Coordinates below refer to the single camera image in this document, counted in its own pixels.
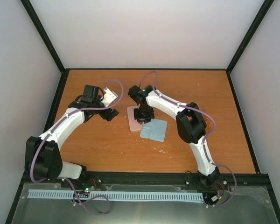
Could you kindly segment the pink glasses case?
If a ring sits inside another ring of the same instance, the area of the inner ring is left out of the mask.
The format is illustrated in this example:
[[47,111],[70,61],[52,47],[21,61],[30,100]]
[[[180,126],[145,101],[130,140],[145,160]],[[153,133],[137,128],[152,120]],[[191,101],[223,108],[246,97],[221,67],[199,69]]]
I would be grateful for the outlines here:
[[137,109],[138,106],[129,106],[127,107],[127,117],[129,123],[129,129],[132,133],[141,132],[142,125],[134,118],[134,109]]

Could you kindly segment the light blue cleaning cloth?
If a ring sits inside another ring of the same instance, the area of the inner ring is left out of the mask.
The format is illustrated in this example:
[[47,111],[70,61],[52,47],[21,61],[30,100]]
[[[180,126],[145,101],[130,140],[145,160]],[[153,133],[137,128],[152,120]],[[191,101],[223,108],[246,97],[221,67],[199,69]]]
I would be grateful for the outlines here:
[[164,142],[168,122],[160,119],[152,119],[142,125],[140,137],[154,141]]

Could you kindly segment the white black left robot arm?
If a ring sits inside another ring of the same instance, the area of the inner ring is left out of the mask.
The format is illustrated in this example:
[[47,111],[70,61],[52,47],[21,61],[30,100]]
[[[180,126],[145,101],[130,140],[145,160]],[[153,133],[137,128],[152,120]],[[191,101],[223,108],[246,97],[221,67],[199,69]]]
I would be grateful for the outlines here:
[[111,106],[120,99],[121,96],[108,87],[86,85],[83,94],[69,104],[64,115],[51,128],[38,137],[31,136],[26,142],[25,170],[32,182],[69,178],[76,187],[84,187],[88,182],[86,167],[63,161],[62,145],[78,126],[96,114],[111,121],[119,113]]

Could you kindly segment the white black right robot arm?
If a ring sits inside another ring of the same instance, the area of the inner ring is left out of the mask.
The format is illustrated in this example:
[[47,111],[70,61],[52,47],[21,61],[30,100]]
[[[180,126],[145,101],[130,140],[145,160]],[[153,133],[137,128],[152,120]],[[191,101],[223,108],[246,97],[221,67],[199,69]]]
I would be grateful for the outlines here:
[[189,144],[196,159],[201,185],[205,188],[213,186],[220,172],[207,144],[207,124],[204,120],[206,113],[196,103],[179,102],[151,85],[144,89],[134,85],[129,89],[128,96],[138,105],[133,110],[133,117],[138,123],[151,123],[154,120],[154,108],[176,121],[179,137]]

